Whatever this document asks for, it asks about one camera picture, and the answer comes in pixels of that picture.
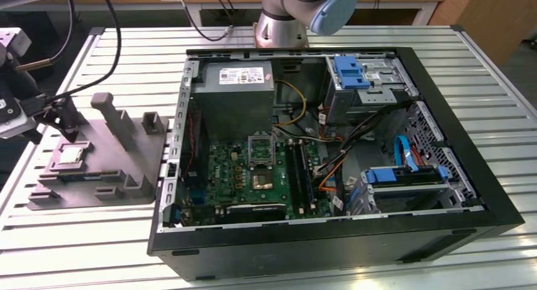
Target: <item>desk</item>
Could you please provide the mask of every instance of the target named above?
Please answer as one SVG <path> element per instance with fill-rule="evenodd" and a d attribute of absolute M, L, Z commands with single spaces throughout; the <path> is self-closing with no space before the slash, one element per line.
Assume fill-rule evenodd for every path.
<path fill-rule="evenodd" d="M 222 28 L 204 28 L 216 35 Z M 188 48 L 254 46 L 250 27 L 237 27 L 218 43 L 190 28 L 124 29 L 114 75 L 73 98 L 88 119 L 94 92 L 110 92 L 130 117 L 158 111 L 173 118 Z M 306 272 L 196 284 L 218 289 L 485 289 L 537 285 L 537 122 L 512 83 L 465 33 L 446 26 L 350 26 L 329 38 L 309 34 L 313 47 L 413 47 L 469 132 L 526 223 L 500 237 L 473 242 L 430 263 Z M 113 29 L 90 35 L 60 92 L 109 69 Z M 25 205 L 36 176 L 57 142 L 44 130 L 29 144 L 0 194 L 0 289 L 174 289 L 189 287 L 157 257 L 146 255 L 153 204 L 31 211 Z"/>
<path fill-rule="evenodd" d="M 108 10 L 102 0 L 74 0 L 80 11 Z M 185 0 L 192 18 L 201 25 L 200 11 L 202 9 L 221 9 L 217 0 Z M 426 25 L 437 4 L 442 0 L 380 0 L 380 9 L 418 9 L 413 25 Z M 261 9 L 261 0 L 232 0 L 237 9 Z M 178 9 L 178 0 L 112 0 L 117 10 L 164 10 Z M 7 10 L 11 11 L 62 11 L 66 10 L 66 0 L 40 1 Z M 374 0 L 358 0 L 357 9 L 370 9 Z"/>

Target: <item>red wire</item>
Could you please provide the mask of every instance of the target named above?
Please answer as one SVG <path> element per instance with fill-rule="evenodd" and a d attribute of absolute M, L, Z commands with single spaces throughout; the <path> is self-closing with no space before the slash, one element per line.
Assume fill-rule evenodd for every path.
<path fill-rule="evenodd" d="M 189 121 L 189 124 L 190 124 L 190 134 L 189 134 L 189 137 L 190 137 L 190 160 L 188 161 L 188 167 L 186 167 L 185 173 L 182 174 L 182 179 L 185 179 L 185 177 L 186 177 L 186 174 L 188 174 L 188 171 L 190 170 L 192 162 L 193 162 L 193 119 L 192 119 L 192 113 L 188 114 L 188 121 Z"/>
<path fill-rule="evenodd" d="M 418 150 L 416 149 L 416 147 L 410 147 L 410 151 L 412 151 L 412 154 L 416 157 L 416 160 L 418 161 L 418 165 L 424 165 L 424 161 L 421 159 L 421 155 L 420 155 Z"/>

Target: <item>yellow wire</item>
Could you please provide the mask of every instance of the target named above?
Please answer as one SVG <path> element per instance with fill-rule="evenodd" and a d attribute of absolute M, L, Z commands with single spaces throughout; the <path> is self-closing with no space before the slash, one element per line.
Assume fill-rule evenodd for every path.
<path fill-rule="evenodd" d="M 304 117 L 305 115 L 305 110 L 306 110 L 306 99 L 304 97 L 302 92 L 297 89 L 296 86 L 293 86 L 292 84 L 289 84 L 286 81 L 282 80 L 276 80 L 276 82 L 281 82 L 282 84 L 286 84 L 300 95 L 300 98 L 302 98 L 302 111 L 300 112 L 300 115 L 297 118 L 294 118 L 293 120 L 284 122 L 284 123 L 274 123 L 276 126 L 284 126 L 284 125 L 292 125 L 294 122 L 298 121 L 298 119 L 301 119 L 301 117 Z"/>

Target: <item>blue plastic latch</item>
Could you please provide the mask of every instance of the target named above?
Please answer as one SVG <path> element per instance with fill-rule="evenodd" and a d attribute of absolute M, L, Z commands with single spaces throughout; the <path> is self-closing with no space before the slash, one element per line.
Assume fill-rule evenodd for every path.
<path fill-rule="evenodd" d="M 448 172 L 448 169 L 444 166 L 438 166 L 438 173 L 440 176 L 442 177 L 442 180 L 448 180 L 448 178 L 450 177 L 450 173 Z"/>
<path fill-rule="evenodd" d="M 368 179 L 369 184 L 377 182 L 377 178 L 374 178 L 373 171 L 370 171 L 370 170 L 366 171 L 366 179 Z"/>
<path fill-rule="evenodd" d="M 342 89 L 368 89 L 370 82 L 364 78 L 364 67 L 353 56 L 334 56 L 334 68 Z"/>
<path fill-rule="evenodd" d="M 373 169 L 374 177 L 378 182 L 394 182 L 397 181 L 396 173 L 393 169 Z"/>

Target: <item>ram slot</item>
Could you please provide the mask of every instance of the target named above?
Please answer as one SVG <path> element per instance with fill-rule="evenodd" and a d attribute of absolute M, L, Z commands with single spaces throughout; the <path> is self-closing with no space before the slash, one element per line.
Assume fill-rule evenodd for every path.
<path fill-rule="evenodd" d="M 309 208 L 310 208 L 309 197 L 308 197 L 308 183 L 306 183 L 309 173 L 308 173 L 308 164 L 306 164 L 306 162 L 304 163 L 304 161 L 302 161 L 301 150 L 302 150 L 302 145 L 294 144 L 293 145 L 293 157 L 294 157 L 296 175 L 298 178 L 300 198 L 301 198 L 301 203 L 304 206 L 304 211 L 308 212 Z"/>
<path fill-rule="evenodd" d="M 316 198 L 313 196 L 313 185 L 312 185 L 312 176 L 309 175 L 309 166 L 308 166 L 308 157 L 306 157 L 306 153 L 304 151 L 304 145 L 297 145 L 298 146 L 298 150 L 300 150 L 300 161 L 302 163 L 302 165 L 300 166 L 302 168 L 302 171 L 300 172 L 300 176 L 302 178 L 302 191 L 306 192 L 308 195 L 308 208 L 314 209 L 314 202 L 316 202 Z"/>
<path fill-rule="evenodd" d="M 304 213 L 302 194 L 300 185 L 298 163 L 294 158 L 294 145 L 285 146 L 286 175 L 289 180 L 289 192 L 292 194 L 292 205 L 296 213 Z"/>

